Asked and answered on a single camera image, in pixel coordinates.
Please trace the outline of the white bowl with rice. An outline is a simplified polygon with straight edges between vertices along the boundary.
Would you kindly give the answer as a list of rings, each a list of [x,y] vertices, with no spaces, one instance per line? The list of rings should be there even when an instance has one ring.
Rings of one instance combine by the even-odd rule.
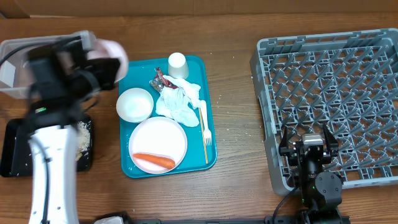
[[[119,117],[130,123],[140,123],[149,118],[154,108],[152,95],[142,88],[124,91],[116,102]]]

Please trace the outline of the orange carrot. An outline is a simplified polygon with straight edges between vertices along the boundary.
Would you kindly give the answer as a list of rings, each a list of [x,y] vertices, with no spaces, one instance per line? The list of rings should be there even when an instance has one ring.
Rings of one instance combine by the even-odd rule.
[[[173,159],[161,156],[155,156],[152,154],[135,153],[133,155],[136,159],[142,159],[155,165],[164,167],[166,169],[173,169],[175,167],[175,161]]]

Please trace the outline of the red snack wrapper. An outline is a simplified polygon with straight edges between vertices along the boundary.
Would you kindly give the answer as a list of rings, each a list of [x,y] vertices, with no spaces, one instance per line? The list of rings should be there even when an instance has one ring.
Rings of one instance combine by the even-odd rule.
[[[163,88],[171,88],[171,89],[176,89],[177,86],[172,84],[169,80],[167,80],[164,77],[164,73],[162,70],[157,67],[155,68],[156,76],[154,77],[153,80],[151,80],[149,83],[150,85],[159,93],[162,91]]]

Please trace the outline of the pink bowl with peanuts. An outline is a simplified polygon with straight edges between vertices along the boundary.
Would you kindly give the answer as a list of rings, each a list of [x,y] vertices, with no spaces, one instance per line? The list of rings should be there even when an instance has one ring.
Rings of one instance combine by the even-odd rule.
[[[116,58],[120,62],[120,67],[116,74],[115,83],[122,80],[129,68],[129,59],[125,49],[113,40],[97,39],[94,50],[88,52],[88,59],[97,58]]]

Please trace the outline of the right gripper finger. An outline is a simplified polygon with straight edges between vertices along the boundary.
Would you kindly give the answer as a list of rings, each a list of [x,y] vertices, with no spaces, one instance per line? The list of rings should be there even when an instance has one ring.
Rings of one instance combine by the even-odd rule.
[[[337,157],[338,151],[339,151],[338,141],[336,140],[334,135],[332,135],[332,133],[328,129],[328,126],[326,125],[326,123],[322,124],[322,128],[323,128],[323,134],[324,134],[324,138],[325,138],[325,142],[326,142],[326,149],[327,149],[329,155],[331,157]]]
[[[279,155],[290,157],[293,154],[293,149],[290,147],[289,141],[294,136],[293,132],[289,131],[287,126],[284,126],[282,139],[279,143]]]

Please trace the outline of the large white tissue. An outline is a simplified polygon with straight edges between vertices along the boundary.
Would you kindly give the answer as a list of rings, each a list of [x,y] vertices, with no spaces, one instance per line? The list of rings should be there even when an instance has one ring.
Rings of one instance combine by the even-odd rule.
[[[194,110],[188,106],[189,102],[189,97],[182,89],[163,87],[156,102],[155,112],[187,127],[196,127],[199,120]]]

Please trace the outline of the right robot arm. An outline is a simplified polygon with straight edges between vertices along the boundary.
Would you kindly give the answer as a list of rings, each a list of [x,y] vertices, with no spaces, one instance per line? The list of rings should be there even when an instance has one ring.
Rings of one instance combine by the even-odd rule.
[[[284,128],[279,155],[286,157],[298,171],[294,174],[294,189],[282,201],[300,190],[306,207],[287,218],[291,223],[349,223],[349,219],[342,217],[338,210],[342,203],[343,178],[323,168],[338,155],[338,141],[327,125],[323,124],[322,130],[323,135],[304,134],[301,141],[290,145],[288,128]]]

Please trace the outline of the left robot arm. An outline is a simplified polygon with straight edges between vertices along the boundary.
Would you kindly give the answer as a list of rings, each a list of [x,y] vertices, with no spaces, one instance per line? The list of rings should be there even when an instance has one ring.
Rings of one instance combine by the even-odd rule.
[[[30,223],[78,223],[76,154],[81,103],[112,90],[128,70],[124,48],[87,30],[26,54],[34,82],[25,123],[33,161]]]

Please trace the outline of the rice and peanut pile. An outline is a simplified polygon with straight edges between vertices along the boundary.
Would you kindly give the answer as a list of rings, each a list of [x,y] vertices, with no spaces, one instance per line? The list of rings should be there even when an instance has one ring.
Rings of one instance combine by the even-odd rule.
[[[81,157],[87,155],[89,147],[90,147],[90,128],[87,123],[82,121],[78,122],[78,150],[76,153],[76,161],[78,161]]]

